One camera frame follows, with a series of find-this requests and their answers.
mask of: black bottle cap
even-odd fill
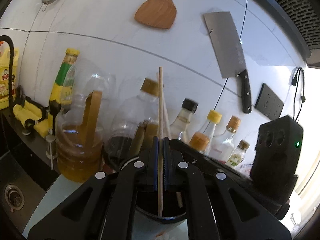
[[[195,113],[195,111],[197,110],[197,107],[198,107],[198,103],[189,99],[189,98],[185,98],[183,100],[183,103],[182,103],[182,108],[192,112],[193,114]]]

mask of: power cord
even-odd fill
[[[299,112],[298,112],[298,114],[297,114],[297,117],[294,118],[294,116],[295,116],[295,102],[296,102],[296,97],[297,97],[297,92],[298,92],[299,81],[300,81],[300,74],[302,74],[302,96],[301,96],[301,98],[300,98],[300,99],[301,99],[301,105],[300,105],[300,110],[299,110]],[[297,120],[298,120],[298,117],[299,117],[299,115],[300,115],[301,109],[302,109],[302,105],[303,105],[303,103],[306,101],[306,97],[304,96],[304,84],[305,84],[305,81],[304,81],[304,71],[303,71],[302,67],[299,67],[299,68],[297,69],[297,72],[296,72],[296,74],[294,75],[294,78],[292,79],[291,84],[296,87],[296,92],[295,92],[295,94],[294,94],[294,99],[293,99],[293,119],[294,119],[295,121],[297,121]]]

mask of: cleaver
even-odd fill
[[[249,76],[232,16],[230,12],[205,13],[204,20],[222,78],[240,78],[242,111],[249,114],[252,110]]]

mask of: glass bottle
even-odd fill
[[[196,112],[197,107],[197,102],[188,98],[183,100],[180,113],[170,125],[172,139],[179,139],[184,143],[189,142],[190,137],[188,136],[187,127],[189,126],[190,120]]]
[[[153,136],[157,135],[158,96],[158,82],[146,78],[140,94],[126,99],[117,110],[110,139],[105,145],[107,159],[114,169],[118,169],[130,155],[148,147]],[[134,146],[129,154],[133,139]]]
[[[53,84],[49,99],[48,114],[49,132],[53,135],[55,135],[55,119],[61,110],[61,95],[68,94],[70,98],[72,96],[72,87],[75,76],[74,63],[76,62],[79,54],[79,50],[67,48],[66,55]]]
[[[226,161],[226,165],[235,168],[244,159],[244,154],[249,148],[250,144],[244,140],[241,140],[238,147],[233,151],[230,158]]]
[[[198,132],[195,132],[189,142],[189,146],[193,149],[208,155],[210,151],[211,141],[216,128],[216,124],[220,122],[222,115],[217,111],[210,110],[207,120]]]
[[[209,153],[210,157],[223,164],[228,160],[235,148],[233,136],[237,132],[240,122],[241,120],[233,115],[230,118],[224,133],[221,135],[216,135],[212,138],[211,150]]]

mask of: bottle with green label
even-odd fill
[[[55,135],[55,118],[60,112],[61,105],[71,104],[72,88],[75,78],[74,63],[77,60],[79,50],[68,48],[59,69],[49,100],[49,133]]]

